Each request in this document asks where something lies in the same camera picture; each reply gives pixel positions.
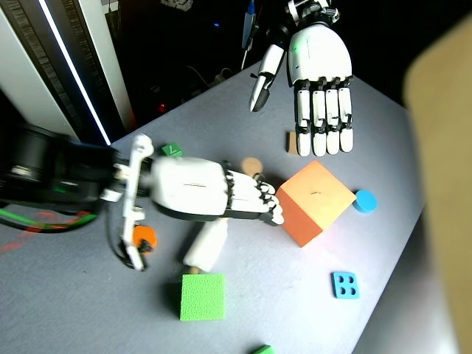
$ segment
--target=orange cube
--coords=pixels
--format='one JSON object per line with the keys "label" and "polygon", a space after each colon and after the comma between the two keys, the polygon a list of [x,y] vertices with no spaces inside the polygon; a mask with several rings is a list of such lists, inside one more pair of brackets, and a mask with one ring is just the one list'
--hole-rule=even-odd
{"label": "orange cube", "polygon": [[303,247],[336,220],[355,195],[318,161],[311,162],[277,190],[282,227]]}

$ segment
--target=white light line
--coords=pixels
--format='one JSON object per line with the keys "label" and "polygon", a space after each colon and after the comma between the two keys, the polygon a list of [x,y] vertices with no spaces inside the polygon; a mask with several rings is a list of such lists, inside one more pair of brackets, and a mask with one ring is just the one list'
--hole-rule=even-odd
{"label": "white light line", "polygon": [[75,69],[74,63],[72,62],[69,52],[67,52],[67,48],[66,48],[66,45],[64,44],[64,41],[60,37],[58,28],[56,27],[56,23],[54,22],[54,19],[52,18],[49,8],[47,7],[45,0],[38,0],[38,1],[41,6],[41,9],[43,9],[44,15],[46,16],[49,26],[51,27],[52,33],[54,33],[56,41],[59,44],[60,50],[62,54],[64,55],[64,58],[66,59],[67,65],[69,65],[69,69],[71,69],[72,76],[74,77],[75,82],[77,83],[77,86],[79,86],[83,99],[87,103],[88,109],[90,110],[91,115],[95,119],[95,122],[97,123],[98,129],[100,130],[100,133],[102,134],[105,140],[105,143],[107,145],[110,145],[111,144],[110,139],[108,138],[108,135],[106,134],[105,129],[103,128],[103,125],[100,119],[98,118],[98,115],[97,115],[97,112],[95,111],[94,106],[91,104],[86,88],[83,87],[82,80],[80,79],[79,74],[77,73],[77,70]]}

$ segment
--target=red light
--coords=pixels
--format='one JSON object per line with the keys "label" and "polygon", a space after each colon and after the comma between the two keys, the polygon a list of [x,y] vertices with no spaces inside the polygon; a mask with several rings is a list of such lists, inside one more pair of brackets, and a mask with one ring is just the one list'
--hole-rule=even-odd
{"label": "red light", "polygon": [[161,113],[165,113],[167,112],[167,106],[164,103],[161,103],[159,107],[157,108],[157,110]]}

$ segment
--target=table surface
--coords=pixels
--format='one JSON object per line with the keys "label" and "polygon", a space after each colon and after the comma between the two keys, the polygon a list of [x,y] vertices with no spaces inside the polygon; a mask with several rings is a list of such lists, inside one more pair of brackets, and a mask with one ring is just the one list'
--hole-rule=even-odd
{"label": "table surface", "polygon": [[[256,156],[266,175],[290,178],[315,156],[285,152],[286,134],[294,129],[285,66],[265,108],[249,113],[249,73],[256,70],[235,75],[114,147],[127,156],[133,135],[146,133],[156,146],[177,142],[186,156],[225,159],[235,167]],[[110,252],[104,215],[62,235],[25,237],[0,226],[0,351],[247,354],[270,344],[278,354],[351,353],[423,208],[406,111],[359,79],[352,97],[354,150],[318,160],[351,190],[373,192],[374,213],[350,206],[303,249],[282,228],[231,220],[213,269],[226,275],[226,319],[209,322],[180,322],[176,305],[181,260],[198,224],[159,214],[149,200],[140,204],[160,245],[143,273]],[[111,206],[115,236],[120,207]],[[333,271],[357,275],[360,299],[333,296]]]}

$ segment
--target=small green block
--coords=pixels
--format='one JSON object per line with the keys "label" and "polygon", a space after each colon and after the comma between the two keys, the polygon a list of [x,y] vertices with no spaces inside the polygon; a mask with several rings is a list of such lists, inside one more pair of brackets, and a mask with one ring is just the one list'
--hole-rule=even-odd
{"label": "small green block", "polygon": [[177,157],[180,156],[182,157],[184,155],[184,152],[178,146],[176,142],[171,142],[170,144],[167,144],[162,147],[162,151],[167,155],[167,156],[172,156],[172,157]]}
{"label": "small green block", "polygon": [[181,321],[226,317],[224,274],[185,274],[182,278]]}
{"label": "small green block", "polygon": [[270,345],[265,345],[264,347],[256,350],[252,354],[275,354],[275,352]]}

